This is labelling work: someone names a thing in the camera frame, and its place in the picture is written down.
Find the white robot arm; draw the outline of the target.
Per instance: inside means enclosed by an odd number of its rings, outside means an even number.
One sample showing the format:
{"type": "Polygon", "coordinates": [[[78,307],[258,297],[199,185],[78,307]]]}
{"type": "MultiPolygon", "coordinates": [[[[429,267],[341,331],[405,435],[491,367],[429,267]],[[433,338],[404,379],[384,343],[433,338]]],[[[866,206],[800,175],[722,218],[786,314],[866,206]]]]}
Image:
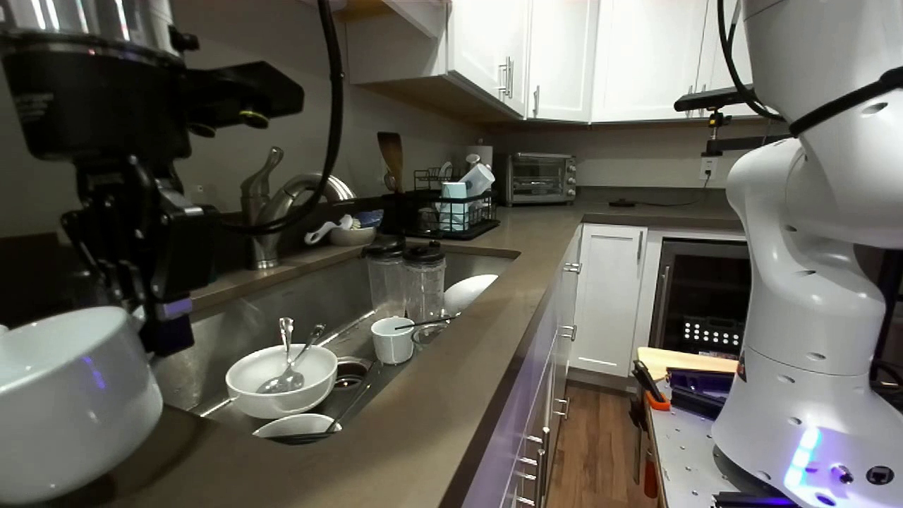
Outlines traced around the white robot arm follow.
{"type": "MultiPolygon", "coordinates": [[[[862,245],[903,245],[900,0],[741,0],[753,95],[786,133],[727,173],[749,253],[739,367],[710,438],[803,508],[903,508],[903,415],[873,393],[882,294],[862,245]]],[[[195,136],[301,108],[265,63],[189,68],[169,0],[1,0],[1,72],[24,143],[76,168],[64,218],[83,263],[143,314],[157,355],[189,348],[207,208],[174,167],[195,136]]]]}

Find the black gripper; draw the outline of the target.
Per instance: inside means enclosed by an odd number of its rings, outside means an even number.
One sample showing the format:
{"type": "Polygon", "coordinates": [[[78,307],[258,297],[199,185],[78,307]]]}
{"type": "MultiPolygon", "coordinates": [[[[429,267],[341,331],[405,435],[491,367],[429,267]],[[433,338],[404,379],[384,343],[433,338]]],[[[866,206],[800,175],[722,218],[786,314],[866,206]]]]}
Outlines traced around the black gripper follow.
{"type": "Polygon", "coordinates": [[[1,34],[1,70],[24,147],[76,167],[78,208],[61,228],[110,280],[207,283],[213,208],[182,198],[174,161],[189,136],[265,126],[305,89],[267,63],[195,70],[126,43],[1,34]]]}

